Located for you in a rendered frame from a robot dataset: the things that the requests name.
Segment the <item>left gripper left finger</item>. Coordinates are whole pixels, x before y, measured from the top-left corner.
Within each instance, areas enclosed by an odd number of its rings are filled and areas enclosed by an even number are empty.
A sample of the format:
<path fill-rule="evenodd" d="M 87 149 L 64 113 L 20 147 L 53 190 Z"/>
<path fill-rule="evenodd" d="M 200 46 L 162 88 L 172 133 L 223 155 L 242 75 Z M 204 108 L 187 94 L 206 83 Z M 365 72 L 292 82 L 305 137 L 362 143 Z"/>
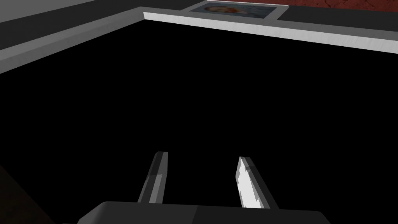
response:
<path fill-rule="evenodd" d="M 163 203 L 168 172 L 168 153 L 156 152 L 145 179 L 138 203 Z"/>

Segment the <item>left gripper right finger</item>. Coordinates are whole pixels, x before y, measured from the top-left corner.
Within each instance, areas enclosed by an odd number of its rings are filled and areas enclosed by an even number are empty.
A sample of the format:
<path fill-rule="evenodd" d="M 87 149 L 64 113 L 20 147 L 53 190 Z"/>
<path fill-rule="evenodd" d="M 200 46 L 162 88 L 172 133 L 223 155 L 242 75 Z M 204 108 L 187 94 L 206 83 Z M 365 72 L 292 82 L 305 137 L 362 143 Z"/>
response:
<path fill-rule="evenodd" d="M 250 157 L 239 157 L 235 179 L 243 208 L 279 209 Z"/>

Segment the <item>framed picture on wall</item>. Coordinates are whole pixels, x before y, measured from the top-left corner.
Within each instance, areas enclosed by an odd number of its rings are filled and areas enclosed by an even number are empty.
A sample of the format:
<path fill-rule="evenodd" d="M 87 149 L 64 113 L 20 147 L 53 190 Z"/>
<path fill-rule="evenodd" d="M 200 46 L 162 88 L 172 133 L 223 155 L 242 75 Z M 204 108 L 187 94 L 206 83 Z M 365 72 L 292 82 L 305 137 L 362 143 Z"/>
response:
<path fill-rule="evenodd" d="M 204 0 L 182 11 L 277 20 L 288 9 L 288 5 L 280 4 Z"/>

